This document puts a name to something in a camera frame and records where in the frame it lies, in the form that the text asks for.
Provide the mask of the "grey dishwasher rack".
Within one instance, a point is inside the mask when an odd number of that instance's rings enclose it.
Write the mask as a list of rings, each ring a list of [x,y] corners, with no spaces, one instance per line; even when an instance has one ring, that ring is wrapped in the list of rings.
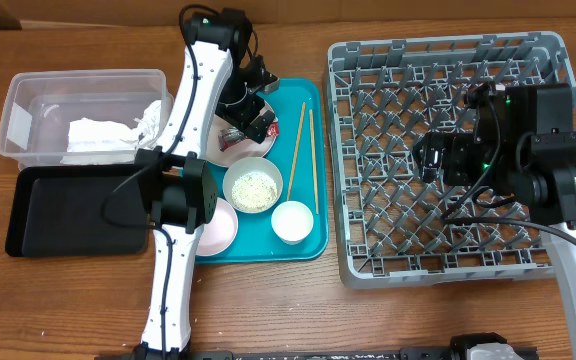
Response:
[[[519,204],[425,183],[412,156],[427,132],[470,132],[464,94],[484,82],[573,83],[552,31],[338,42],[330,46],[327,113],[339,272],[353,289],[550,278],[540,235]]]

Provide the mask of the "small white cup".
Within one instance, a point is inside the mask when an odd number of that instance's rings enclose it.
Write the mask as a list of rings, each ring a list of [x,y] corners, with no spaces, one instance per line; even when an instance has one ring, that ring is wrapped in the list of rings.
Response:
[[[273,211],[271,227],[284,243],[296,245],[312,231],[314,217],[305,204],[298,201],[286,201]]]

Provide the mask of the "small pink plate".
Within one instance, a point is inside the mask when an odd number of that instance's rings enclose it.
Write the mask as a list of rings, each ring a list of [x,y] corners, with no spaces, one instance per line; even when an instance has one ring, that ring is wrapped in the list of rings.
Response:
[[[234,208],[223,198],[218,198],[210,223],[204,226],[197,255],[209,257],[224,252],[234,241],[238,232],[238,216]]]

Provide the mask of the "large white plate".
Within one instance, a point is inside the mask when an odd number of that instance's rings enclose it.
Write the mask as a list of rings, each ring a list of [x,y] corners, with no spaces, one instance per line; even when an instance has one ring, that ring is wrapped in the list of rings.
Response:
[[[262,143],[256,143],[246,138],[243,141],[221,151],[219,149],[219,134],[222,130],[230,128],[230,124],[215,115],[209,130],[208,142],[204,158],[210,163],[230,167],[232,164],[247,157],[264,157],[274,145],[276,136],[267,137]]]

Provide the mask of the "red foil snack wrapper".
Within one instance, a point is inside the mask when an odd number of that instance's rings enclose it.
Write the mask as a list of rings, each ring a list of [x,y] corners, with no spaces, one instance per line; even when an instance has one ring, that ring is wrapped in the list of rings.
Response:
[[[265,137],[274,138],[277,137],[279,133],[278,122],[273,122],[268,128]],[[218,135],[219,150],[225,152],[228,148],[243,142],[244,140],[249,140],[249,137],[247,137],[242,131],[234,127],[223,129]]]

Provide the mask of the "white napkin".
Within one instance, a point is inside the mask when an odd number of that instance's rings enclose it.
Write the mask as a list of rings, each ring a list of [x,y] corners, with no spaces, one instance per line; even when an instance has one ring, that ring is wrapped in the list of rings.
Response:
[[[70,123],[68,155],[65,165],[105,165],[134,159],[139,148],[145,148],[159,135],[161,101],[152,102],[141,118],[134,118],[130,128],[115,121],[81,118]]]

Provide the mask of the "right wooden chopstick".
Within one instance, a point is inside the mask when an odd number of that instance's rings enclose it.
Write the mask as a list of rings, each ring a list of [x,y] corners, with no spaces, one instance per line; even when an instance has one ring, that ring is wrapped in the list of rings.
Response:
[[[309,109],[309,134],[310,134],[310,148],[312,160],[312,176],[313,176],[313,194],[315,201],[315,213],[319,214],[319,198],[318,198],[318,178],[317,178],[317,159],[316,159],[316,144],[314,135],[314,113],[313,109]]]

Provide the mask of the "teal plastic serving tray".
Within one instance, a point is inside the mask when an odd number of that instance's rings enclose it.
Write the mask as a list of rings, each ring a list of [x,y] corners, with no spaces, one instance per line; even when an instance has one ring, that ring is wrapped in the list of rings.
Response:
[[[291,163],[297,136],[302,103],[306,112],[302,129],[296,172],[291,200],[307,205],[313,213],[314,227],[310,234],[296,245],[284,243],[271,228],[272,211],[261,214],[239,212],[238,232],[232,244],[214,256],[197,256],[199,264],[234,264],[254,262],[278,262],[311,260],[319,257],[328,245],[328,197],[324,155],[324,131],[321,114],[320,93],[317,86],[304,78],[284,78],[279,89],[264,99],[279,121],[280,134],[270,151],[264,156],[279,169],[283,186],[288,187]],[[314,135],[316,144],[319,214],[315,213],[313,174],[309,134],[309,109],[314,113]],[[211,163],[210,169],[219,185],[219,196],[223,197],[222,181],[228,167]]]

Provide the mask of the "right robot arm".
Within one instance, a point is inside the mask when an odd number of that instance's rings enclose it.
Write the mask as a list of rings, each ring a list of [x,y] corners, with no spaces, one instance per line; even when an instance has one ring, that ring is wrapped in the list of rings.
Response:
[[[477,121],[470,133],[428,132],[412,150],[422,181],[467,187],[524,205],[520,221],[544,235],[576,358],[576,129],[566,83],[485,83],[464,97]]]

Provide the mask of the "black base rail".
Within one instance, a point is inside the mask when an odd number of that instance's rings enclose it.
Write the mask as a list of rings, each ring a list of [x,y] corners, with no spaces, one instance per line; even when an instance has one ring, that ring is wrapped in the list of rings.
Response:
[[[188,360],[459,360],[519,359],[539,360],[535,347],[513,347],[497,333],[454,336],[446,346],[414,346],[397,350],[351,352],[271,352],[232,353],[230,351],[194,352],[174,349],[166,359]]]

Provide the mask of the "grey bowl with rice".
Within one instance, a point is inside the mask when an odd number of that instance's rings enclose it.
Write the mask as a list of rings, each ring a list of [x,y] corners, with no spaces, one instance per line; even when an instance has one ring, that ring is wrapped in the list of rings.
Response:
[[[222,181],[226,201],[235,210],[248,214],[269,210],[279,200],[282,190],[279,169],[263,157],[238,160],[228,168]]]

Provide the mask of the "clear plastic waste bin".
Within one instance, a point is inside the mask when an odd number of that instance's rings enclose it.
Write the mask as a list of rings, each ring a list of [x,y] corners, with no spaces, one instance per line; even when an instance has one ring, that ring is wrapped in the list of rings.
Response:
[[[174,102],[158,69],[27,72],[10,83],[0,121],[0,155],[21,168],[56,166],[68,155],[70,123],[81,118],[115,121],[130,128],[161,101],[159,135]]]

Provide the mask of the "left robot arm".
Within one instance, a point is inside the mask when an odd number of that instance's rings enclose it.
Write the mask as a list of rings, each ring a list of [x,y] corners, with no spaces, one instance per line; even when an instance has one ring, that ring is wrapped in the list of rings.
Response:
[[[169,121],[135,178],[155,236],[149,315],[133,359],[185,359],[195,256],[215,212],[217,184],[203,155],[215,118],[261,143],[276,121],[263,94],[279,80],[257,52],[258,38],[244,11],[191,4],[179,13],[185,42],[181,83]]]

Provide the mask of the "black rectangular tray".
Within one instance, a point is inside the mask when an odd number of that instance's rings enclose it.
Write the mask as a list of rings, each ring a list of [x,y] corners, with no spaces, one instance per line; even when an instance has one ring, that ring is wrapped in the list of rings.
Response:
[[[131,164],[27,167],[17,177],[5,251],[11,257],[138,254],[148,230],[101,217],[107,195],[135,173]]]

